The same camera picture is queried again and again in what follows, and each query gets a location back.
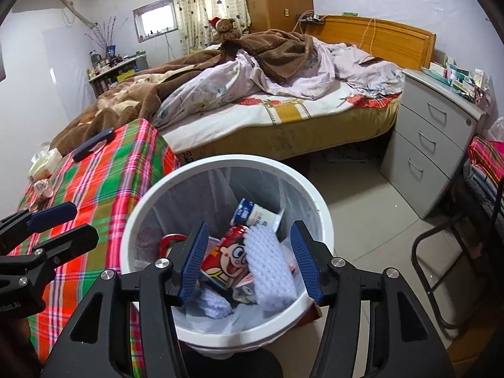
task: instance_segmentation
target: teddy bear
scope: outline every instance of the teddy bear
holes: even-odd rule
[[[217,35],[213,39],[214,44],[222,44],[227,40],[234,40],[241,38],[241,32],[237,28],[233,27],[233,23],[236,23],[232,18],[219,18],[215,17],[210,20],[210,25],[217,31]]]

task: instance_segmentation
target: drawer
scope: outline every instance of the drawer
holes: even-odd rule
[[[392,133],[380,171],[421,219],[432,210],[449,183],[427,156],[397,132]]]
[[[453,177],[464,152],[439,130],[405,106],[399,108],[396,131],[443,171]]]
[[[401,103],[438,128],[460,149],[467,149],[477,123],[455,103],[411,78],[406,78]]]

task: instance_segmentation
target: silver screw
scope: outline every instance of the silver screw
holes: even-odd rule
[[[158,269],[164,269],[165,267],[168,267],[170,265],[170,260],[168,259],[159,259],[156,261],[156,267]]]
[[[110,270],[110,269],[104,270],[101,272],[100,277],[103,280],[110,280],[112,277],[114,277],[114,270]]]
[[[331,264],[334,267],[344,267],[344,265],[346,265],[346,261],[345,261],[345,259],[342,259],[341,257],[334,257],[331,260]]]
[[[397,279],[397,277],[399,277],[399,271],[390,267],[389,269],[387,269],[387,276],[389,276],[391,279]]]

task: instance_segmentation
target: santa hat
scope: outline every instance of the santa hat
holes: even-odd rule
[[[219,17],[215,17],[215,18],[212,18],[211,20],[209,20],[208,22],[210,23],[210,25],[215,29],[217,28],[217,23],[221,20],[222,18],[219,18]]]

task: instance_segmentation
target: brand logo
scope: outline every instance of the brand logo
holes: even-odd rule
[[[13,302],[12,304],[0,305],[0,312],[11,311],[16,308],[21,308],[21,304],[18,301]]]

